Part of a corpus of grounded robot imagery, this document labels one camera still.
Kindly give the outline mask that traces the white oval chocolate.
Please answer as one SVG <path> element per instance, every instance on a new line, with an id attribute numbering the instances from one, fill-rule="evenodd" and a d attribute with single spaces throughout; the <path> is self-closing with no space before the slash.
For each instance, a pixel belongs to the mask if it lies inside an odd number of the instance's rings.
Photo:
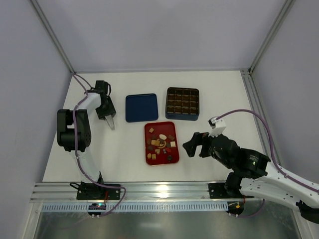
<path id="1" fill-rule="evenodd" d="M 165 136 L 164 134 L 160 134 L 159 137 L 160 137 L 161 139 L 163 139 L 163 140 L 166 139 L 166 136 Z"/>

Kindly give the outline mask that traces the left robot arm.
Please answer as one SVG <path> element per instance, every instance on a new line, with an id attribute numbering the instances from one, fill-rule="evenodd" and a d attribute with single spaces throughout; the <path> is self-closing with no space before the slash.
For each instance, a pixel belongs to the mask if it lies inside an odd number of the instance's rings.
<path id="1" fill-rule="evenodd" d="M 105 121 L 110 129 L 115 129 L 116 110 L 110 97 L 111 85 L 96 81 L 94 87 L 84 91 L 84 98 L 73 110 L 57 112 L 57 143 L 72 155 L 81 175 L 81 182 L 71 182 L 70 186 L 77 190 L 77 200 L 119 200 L 120 185 L 104 183 L 89 148 L 92 141 L 89 116 L 92 113 Z"/>

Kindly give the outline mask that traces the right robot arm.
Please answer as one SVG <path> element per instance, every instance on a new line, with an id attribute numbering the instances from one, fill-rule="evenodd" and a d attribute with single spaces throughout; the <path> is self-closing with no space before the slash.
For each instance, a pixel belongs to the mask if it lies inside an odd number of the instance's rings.
<path id="1" fill-rule="evenodd" d="M 233 198 L 244 196 L 272 201 L 295 211 L 313 223 L 319 222 L 319 186 L 280 166 L 255 150 L 240 148 L 224 135 L 193 134 L 183 148 L 193 157 L 201 146 L 200 157 L 212 157 L 231 169 L 225 190 Z"/>

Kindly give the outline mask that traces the metal serving tongs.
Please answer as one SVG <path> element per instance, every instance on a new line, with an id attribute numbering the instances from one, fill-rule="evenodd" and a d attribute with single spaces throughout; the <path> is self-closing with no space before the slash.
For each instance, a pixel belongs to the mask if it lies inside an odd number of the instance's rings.
<path id="1" fill-rule="evenodd" d="M 105 121 L 110 127 L 111 130 L 115 130 L 114 117 L 112 115 L 108 115 L 105 117 Z"/>

